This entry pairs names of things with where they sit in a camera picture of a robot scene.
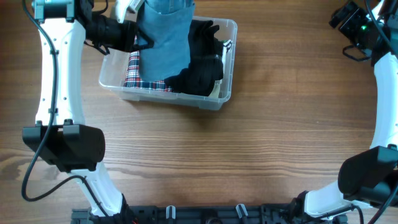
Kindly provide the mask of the cream garment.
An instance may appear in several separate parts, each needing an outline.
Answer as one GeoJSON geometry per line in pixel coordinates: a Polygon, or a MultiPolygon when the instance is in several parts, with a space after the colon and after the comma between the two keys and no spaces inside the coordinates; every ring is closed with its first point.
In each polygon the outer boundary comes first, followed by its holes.
{"type": "Polygon", "coordinates": [[[210,98],[219,98],[222,80],[216,80],[212,92],[209,94],[210,98]]]}

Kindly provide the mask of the black garment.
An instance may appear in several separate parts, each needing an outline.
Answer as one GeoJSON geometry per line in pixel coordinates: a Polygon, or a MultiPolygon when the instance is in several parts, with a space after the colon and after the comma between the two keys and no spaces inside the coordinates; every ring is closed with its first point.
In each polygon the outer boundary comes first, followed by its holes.
{"type": "Polygon", "coordinates": [[[209,96],[215,82],[223,79],[223,43],[215,34],[220,27],[213,21],[193,20],[188,42],[190,63],[178,75],[164,80],[174,92],[189,95],[209,96]]]}

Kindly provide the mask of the white garment with green tag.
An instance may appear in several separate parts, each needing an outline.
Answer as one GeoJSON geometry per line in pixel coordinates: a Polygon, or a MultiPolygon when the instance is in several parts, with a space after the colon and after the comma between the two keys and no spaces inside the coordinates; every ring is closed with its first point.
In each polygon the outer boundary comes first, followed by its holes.
{"type": "Polygon", "coordinates": [[[232,40],[222,40],[221,43],[223,44],[223,54],[222,54],[222,62],[225,64],[227,54],[232,48],[233,41],[232,40]]]}

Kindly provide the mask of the red plaid shirt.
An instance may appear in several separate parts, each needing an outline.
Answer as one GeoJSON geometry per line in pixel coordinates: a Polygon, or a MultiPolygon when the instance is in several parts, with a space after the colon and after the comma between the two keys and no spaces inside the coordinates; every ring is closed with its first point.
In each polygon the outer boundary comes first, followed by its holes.
{"type": "Polygon", "coordinates": [[[162,80],[156,82],[143,81],[139,75],[139,62],[140,62],[139,51],[130,53],[123,87],[173,92],[173,89],[167,86],[162,80]]]}

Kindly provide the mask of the blue garment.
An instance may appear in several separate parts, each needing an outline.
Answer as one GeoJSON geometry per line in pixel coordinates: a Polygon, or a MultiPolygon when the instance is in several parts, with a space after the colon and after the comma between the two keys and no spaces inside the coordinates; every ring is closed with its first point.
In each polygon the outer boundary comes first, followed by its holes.
{"type": "Polygon", "coordinates": [[[193,20],[193,0],[146,0],[137,25],[154,46],[139,53],[139,75],[156,82],[178,75],[191,61],[188,34],[193,20]]]}

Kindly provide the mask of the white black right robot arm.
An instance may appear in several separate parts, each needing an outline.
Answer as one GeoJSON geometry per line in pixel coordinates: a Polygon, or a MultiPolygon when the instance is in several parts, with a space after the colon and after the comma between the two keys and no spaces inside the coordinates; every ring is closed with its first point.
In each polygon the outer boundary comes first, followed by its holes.
{"type": "Polygon", "coordinates": [[[302,192],[286,207],[290,223],[338,223],[356,210],[374,208],[370,223],[397,207],[397,1],[362,6],[348,1],[329,21],[349,41],[349,49],[363,54],[356,62],[369,62],[376,82],[376,112],[369,149],[341,165],[337,179],[317,190],[302,192]]]}

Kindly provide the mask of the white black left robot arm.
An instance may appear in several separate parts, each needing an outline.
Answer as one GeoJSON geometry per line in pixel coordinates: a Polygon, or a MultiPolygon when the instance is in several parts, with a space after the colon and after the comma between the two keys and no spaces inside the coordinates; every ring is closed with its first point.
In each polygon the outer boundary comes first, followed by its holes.
{"type": "Polygon", "coordinates": [[[133,223],[134,214],[103,163],[102,130],[85,124],[81,101],[81,56],[85,45],[104,55],[135,52],[137,24],[95,11],[93,1],[33,1],[23,9],[38,28],[42,87],[33,127],[22,130],[35,159],[57,167],[81,187],[94,223],[133,223]]]}

